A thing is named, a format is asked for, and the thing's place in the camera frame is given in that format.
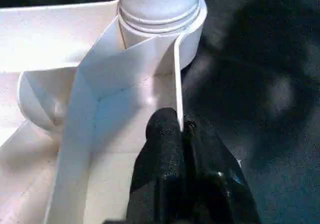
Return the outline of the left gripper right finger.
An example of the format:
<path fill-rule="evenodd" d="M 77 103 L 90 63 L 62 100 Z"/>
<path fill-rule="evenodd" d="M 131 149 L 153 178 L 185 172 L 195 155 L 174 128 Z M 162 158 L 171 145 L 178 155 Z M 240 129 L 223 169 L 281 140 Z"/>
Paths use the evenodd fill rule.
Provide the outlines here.
<path fill-rule="evenodd" d="M 240 164 L 216 132 L 191 120 L 183 131 L 191 223 L 260 223 Z"/>

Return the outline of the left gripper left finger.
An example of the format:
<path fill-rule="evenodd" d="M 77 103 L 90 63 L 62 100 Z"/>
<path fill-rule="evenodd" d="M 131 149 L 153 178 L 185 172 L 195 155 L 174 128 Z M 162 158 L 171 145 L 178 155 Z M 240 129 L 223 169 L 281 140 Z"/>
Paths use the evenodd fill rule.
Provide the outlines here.
<path fill-rule="evenodd" d="M 161 108 L 146 126 L 146 142 L 131 178 L 126 223 L 174 223 L 183 212 L 185 170 L 182 134 L 173 108 Z"/>

